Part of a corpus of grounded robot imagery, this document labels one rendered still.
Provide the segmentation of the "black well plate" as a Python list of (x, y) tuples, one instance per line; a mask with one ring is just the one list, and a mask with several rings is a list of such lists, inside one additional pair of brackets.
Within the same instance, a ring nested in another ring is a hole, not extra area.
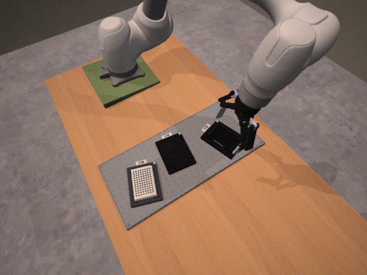
[(217, 123), (214, 128), (206, 135), (207, 138), (218, 144), (228, 152), (232, 152), (240, 143), (240, 136)]

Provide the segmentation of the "white n1 label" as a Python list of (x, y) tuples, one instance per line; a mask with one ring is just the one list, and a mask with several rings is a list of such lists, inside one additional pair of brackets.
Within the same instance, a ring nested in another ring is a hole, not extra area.
[(210, 125), (209, 125), (209, 124), (207, 124), (207, 125), (202, 129), (202, 131), (203, 131), (203, 132), (205, 132), (209, 127), (210, 127)]

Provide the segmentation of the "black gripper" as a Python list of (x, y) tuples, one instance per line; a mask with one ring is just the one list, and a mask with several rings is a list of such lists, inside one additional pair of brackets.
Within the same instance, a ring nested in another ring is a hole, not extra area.
[[(235, 98), (235, 103), (226, 103), (226, 100), (229, 100), (231, 98)], [(228, 95), (219, 98), (218, 101), (221, 104), (214, 117), (215, 119), (222, 117), (225, 110), (227, 108), (230, 108), (235, 110), (235, 114), (237, 115), (237, 118), (239, 120), (240, 144), (235, 148), (232, 153), (239, 153), (243, 149), (245, 151), (253, 149), (256, 132), (260, 126), (259, 123), (254, 122), (253, 118), (260, 111), (261, 108), (253, 109), (242, 103), (238, 96), (238, 89), (231, 91)], [(246, 122), (243, 123), (244, 121)]]

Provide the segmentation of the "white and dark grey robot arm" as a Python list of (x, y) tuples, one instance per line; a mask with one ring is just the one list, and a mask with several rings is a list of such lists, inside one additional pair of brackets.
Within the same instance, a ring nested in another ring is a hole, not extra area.
[[(333, 13), (310, 2), (249, 1), (265, 10), (274, 23), (253, 55), (238, 89), (246, 106), (259, 109), (332, 48), (340, 24)], [(100, 79), (110, 78), (112, 86), (118, 87), (145, 76), (136, 59), (165, 42), (173, 32), (173, 19), (166, 5), (167, 0), (143, 0), (132, 20), (108, 17), (101, 22), (98, 40), (105, 64), (104, 71), (98, 74)]]

